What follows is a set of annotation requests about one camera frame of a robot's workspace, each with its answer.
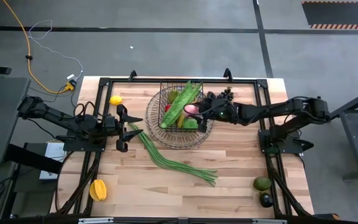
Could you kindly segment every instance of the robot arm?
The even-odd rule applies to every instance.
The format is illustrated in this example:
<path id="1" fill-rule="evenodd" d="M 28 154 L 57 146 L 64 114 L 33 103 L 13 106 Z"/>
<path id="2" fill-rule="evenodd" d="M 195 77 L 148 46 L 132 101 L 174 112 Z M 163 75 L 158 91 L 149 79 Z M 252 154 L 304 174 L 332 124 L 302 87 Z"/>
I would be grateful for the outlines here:
<path id="1" fill-rule="evenodd" d="M 205 133 L 209 119 L 247 126 L 264 118 L 295 115 L 295 118 L 283 125 L 270 127 L 271 141 L 276 142 L 308 124 L 323 124 L 329 121 L 327 103 L 320 97 L 297 96 L 283 103 L 266 106 L 232 103 L 230 100 L 231 98 L 222 95 L 217 97 L 214 93 L 208 92 L 203 101 L 194 103 L 199 113 L 190 115 L 197 120 L 198 130 Z"/>
<path id="2" fill-rule="evenodd" d="M 93 105 L 92 102 L 87 102 L 85 105 L 80 104 L 83 106 L 81 112 L 75 114 L 74 109 L 73 116 L 71 116 L 49 107 L 39 97 L 27 96 L 17 110 L 19 117 L 23 119 L 42 118 L 74 134 L 74 136 L 57 136 L 61 141 L 83 141 L 86 144 L 98 145 L 104 144 L 108 136 L 119 136 L 117 150 L 126 152 L 128 146 L 125 142 L 131 140 L 143 130 L 127 132 L 124 123 L 138 122 L 143 119 L 128 116 L 127 108 L 124 105 L 117 106 L 119 119 L 110 114 L 98 119 L 96 116 L 85 114 L 86 107 L 89 104 Z"/>

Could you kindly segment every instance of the long green bean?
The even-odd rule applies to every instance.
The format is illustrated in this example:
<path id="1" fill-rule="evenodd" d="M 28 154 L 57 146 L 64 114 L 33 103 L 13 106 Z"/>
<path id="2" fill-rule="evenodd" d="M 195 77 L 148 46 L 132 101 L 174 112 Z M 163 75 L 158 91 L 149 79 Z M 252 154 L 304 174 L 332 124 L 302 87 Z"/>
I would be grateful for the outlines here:
<path id="1" fill-rule="evenodd" d="M 132 123 L 130 123 L 129 126 L 134 130 L 138 130 L 138 127 Z M 163 169 L 186 172 L 188 174 L 204 179 L 209 185 L 215 186 L 215 179 L 217 178 L 217 175 L 215 175 L 216 170 L 197 169 L 181 162 L 166 159 L 161 155 L 161 153 L 155 147 L 153 140 L 151 140 L 148 135 L 146 135 L 145 133 L 140 133 L 138 136 L 140 137 L 140 140 L 142 140 L 142 142 L 144 143 L 151 160 L 157 166 Z"/>

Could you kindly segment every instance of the floor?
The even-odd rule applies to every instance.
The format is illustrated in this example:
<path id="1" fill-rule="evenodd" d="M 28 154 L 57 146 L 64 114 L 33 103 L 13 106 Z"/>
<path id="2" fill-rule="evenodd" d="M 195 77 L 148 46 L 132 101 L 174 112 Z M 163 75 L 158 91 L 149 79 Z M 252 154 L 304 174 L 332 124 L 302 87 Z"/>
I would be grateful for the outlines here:
<path id="1" fill-rule="evenodd" d="M 262 26 L 285 29 L 287 33 L 309 30 L 300 1 L 8 2 L 25 26 L 51 19 L 54 26 L 62 27 L 140 28 L 123 29 L 125 32 L 51 32 L 40 41 L 78 58 L 84 75 L 129 75 L 136 70 L 138 75 L 220 77 L 229 67 L 235 77 L 284 78 L 289 97 L 321 96 L 332 111 L 358 95 L 358 35 L 238 33 Z M 255 19 L 259 13 L 255 14 L 254 4 L 259 4 L 262 23 Z M 1 0 L 0 26 L 17 26 Z M 168 32 L 147 28 L 168 28 Z M 43 33 L 33 35 L 41 37 Z M 33 72 L 49 88 L 57 90 L 67 76 L 79 74 L 75 61 L 62 59 L 34 43 L 31 46 Z M 0 31 L 0 66 L 11 67 L 11 77 L 29 76 L 26 53 L 21 31 Z M 31 87 L 41 90 L 35 82 Z M 33 90 L 29 94 L 53 99 Z M 67 113 L 72 110 L 70 97 L 58 97 L 50 106 Z M 52 124 L 40 121 L 40 125 L 55 135 L 65 134 Z M 344 183 L 341 178 L 357 167 L 340 120 L 304 128 L 303 139 L 315 143 L 304 157 L 315 213 L 337 213 L 344 220 L 358 221 L 358 180 Z M 20 120 L 12 142 L 23 145 L 48 140 L 49 136 L 34 124 Z"/>

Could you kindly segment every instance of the orange cable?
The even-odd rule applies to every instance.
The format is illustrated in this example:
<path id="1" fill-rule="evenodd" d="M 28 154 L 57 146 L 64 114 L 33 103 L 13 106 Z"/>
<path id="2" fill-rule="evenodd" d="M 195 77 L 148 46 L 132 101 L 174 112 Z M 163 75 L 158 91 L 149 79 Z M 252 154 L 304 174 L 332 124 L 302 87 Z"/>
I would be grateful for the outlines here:
<path id="1" fill-rule="evenodd" d="M 27 32 L 25 31 L 22 22 L 20 21 L 20 19 L 17 17 L 16 13 L 13 11 L 13 9 L 11 8 L 11 6 L 6 2 L 6 0 L 3 0 L 5 5 L 8 7 L 8 9 L 11 11 L 12 15 L 16 18 L 16 21 L 19 23 L 20 27 L 23 30 L 24 36 L 25 36 L 25 40 L 27 41 L 27 50 L 28 50 L 28 56 L 31 56 L 31 51 L 30 51 L 30 41 L 29 41 L 29 37 L 27 36 Z M 62 91 L 52 91 L 49 90 L 46 86 L 44 86 L 40 81 L 38 81 L 38 79 L 33 75 L 32 71 L 31 71 L 31 63 L 30 63 L 30 59 L 27 59 L 27 68 L 29 70 L 29 73 L 31 75 L 31 77 L 47 92 L 49 93 L 53 93 L 53 94 L 61 94 L 67 91 L 67 89 L 64 89 Z"/>

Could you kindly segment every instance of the wooden tabletop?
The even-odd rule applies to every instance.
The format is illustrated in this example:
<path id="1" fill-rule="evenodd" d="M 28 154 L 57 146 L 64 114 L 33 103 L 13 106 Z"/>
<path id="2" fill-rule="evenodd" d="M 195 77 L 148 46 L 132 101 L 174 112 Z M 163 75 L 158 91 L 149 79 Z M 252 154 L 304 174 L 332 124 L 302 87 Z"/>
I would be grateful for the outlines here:
<path id="1" fill-rule="evenodd" d="M 99 78 L 84 77 L 79 103 L 95 101 Z M 256 104 L 252 85 L 230 86 L 235 93 L 234 101 Z M 220 93 L 226 87 L 227 84 L 205 83 L 204 92 Z M 268 88 L 272 103 L 287 100 L 283 79 L 268 79 Z M 130 116 L 144 118 L 147 103 L 159 89 L 159 83 L 115 83 L 112 95 L 122 97 Z M 115 114 L 116 107 L 111 105 L 109 112 Z M 92 109 L 88 108 L 87 113 L 92 113 Z M 284 117 L 276 118 L 277 124 L 282 124 L 283 120 Z M 144 121 L 137 125 L 148 134 Z M 192 175 L 157 167 L 137 137 L 129 143 L 127 153 L 117 151 L 116 138 L 109 138 L 98 174 L 98 179 L 102 179 L 108 188 L 108 196 L 105 201 L 93 204 L 92 216 L 272 218 L 273 208 L 263 208 L 259 203 L 259 192 L 252 188 L 256 177 L 267 176 L 265 158 L 260 153 L 257 139 L 259 129 L 259 123 L 244 127 L 216 121 L 209 138 L 198 147 L 168 149 L 155 142 L 167 159 L 198 168 L 217 169 L 219 177 L 215 187 Z M 63 167 L 58 185 L 59 207 L 78 185 L 83 156 L 83 152 L 73 153 Z M 313 213 L 301 161 L 294 155 L 284 154 L 282 157 L 288 188 L 302 206 Z M 85 189 L 83 206 L 88 192 Z M 284 211 L 281 191 L 278 190 L 278 194 L 280 208 Z"/>

